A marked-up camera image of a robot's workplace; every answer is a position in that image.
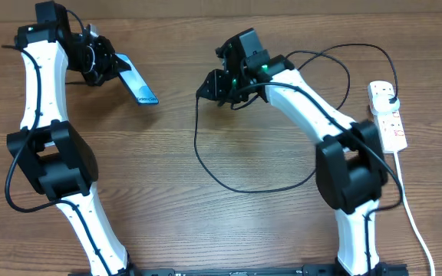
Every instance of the white power strip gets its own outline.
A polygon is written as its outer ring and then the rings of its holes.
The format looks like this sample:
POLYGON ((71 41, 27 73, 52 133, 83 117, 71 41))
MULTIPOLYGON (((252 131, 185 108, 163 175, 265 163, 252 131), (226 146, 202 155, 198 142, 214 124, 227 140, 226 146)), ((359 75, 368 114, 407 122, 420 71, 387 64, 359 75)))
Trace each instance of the white power strip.
POLYGON ((381 110, 376 110, 377 98, 394 96, 393 86, 382 80, 373 81, 368 86, 369 104, 374 116, 374 124, 378 127, 381 147, 384 153, 397 153, 407 147, 404 125, 400 118, 397 106, 390 104, 389 108, 381 105, 381 110))
POLYGON ((404 125, 402 124, 400 114, 398 113, 400 102, 398 100, 395 103, 388 102, 388 99, 394 96, 394 89, 393 85, 386 81, 377 80, 371 82, 368 86, 368 94, 369 106, 374 116, 374 124, 376 124, 379 129, 381 147, 383 148, 384 153, 393 153, 394 155, 398 179, 400 180, 400 184, 404 191, 405 212, 407 213, 412 229, 427 256, 427 260, 429 261, 430 275, 435 276, 436 269, 434 267, 433 258, 415 225, 411 209, 408 205, 407 196, 405 196, 404 181, 402 180, 402 172, 398 161, 398 152, 407 147, 404 125))

